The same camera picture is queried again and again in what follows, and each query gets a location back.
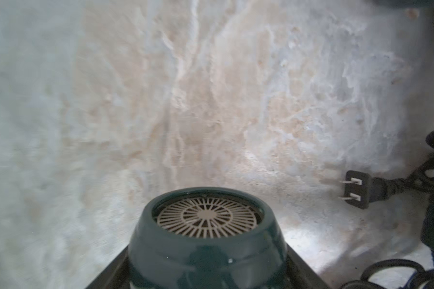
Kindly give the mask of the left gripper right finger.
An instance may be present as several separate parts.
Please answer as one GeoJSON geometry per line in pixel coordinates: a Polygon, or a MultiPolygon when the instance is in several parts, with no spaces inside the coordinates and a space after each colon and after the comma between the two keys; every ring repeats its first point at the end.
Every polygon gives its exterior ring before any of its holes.
{"type": "Polygon", "coordinates": [[[290,245],[287,245],[286,287],[287,289],[330,289],[290,245]]]}

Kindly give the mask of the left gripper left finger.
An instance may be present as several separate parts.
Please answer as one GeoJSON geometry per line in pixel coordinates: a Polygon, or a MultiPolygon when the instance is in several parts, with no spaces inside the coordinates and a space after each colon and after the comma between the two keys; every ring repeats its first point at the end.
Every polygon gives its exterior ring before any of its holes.
{"type": "Polygon", "coordinates": [[[129,255],[126,246],[86,289],[129,289],[129,255]]]}

